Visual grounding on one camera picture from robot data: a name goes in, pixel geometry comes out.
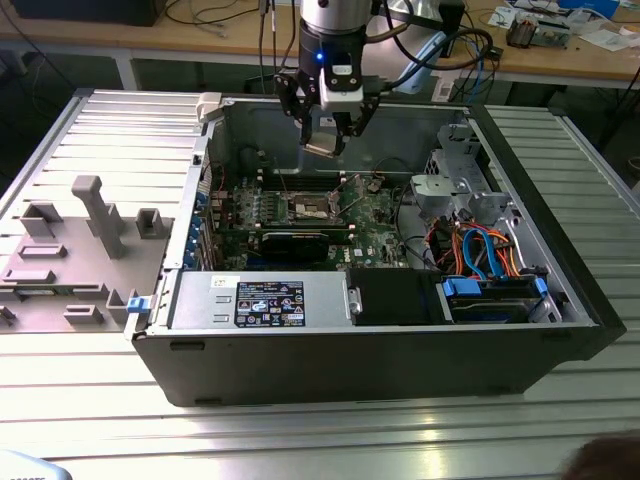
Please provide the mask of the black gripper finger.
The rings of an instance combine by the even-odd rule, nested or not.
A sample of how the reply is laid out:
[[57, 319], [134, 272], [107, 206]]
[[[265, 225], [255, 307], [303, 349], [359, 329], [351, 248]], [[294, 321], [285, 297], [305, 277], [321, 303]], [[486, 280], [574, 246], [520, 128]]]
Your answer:
[[311, 111], [320, 100], [317, 79], [306, 73], [278, 73], [274, 87], [284, 114], [299, 125], [299, 143], [308, 144], [312, 137]]
[[365, 97], [357, 106], [333, 113], [337, 137], [334, 154], [341, 154], [351, 137], [360, 137], [379, 106], [378, 97]]

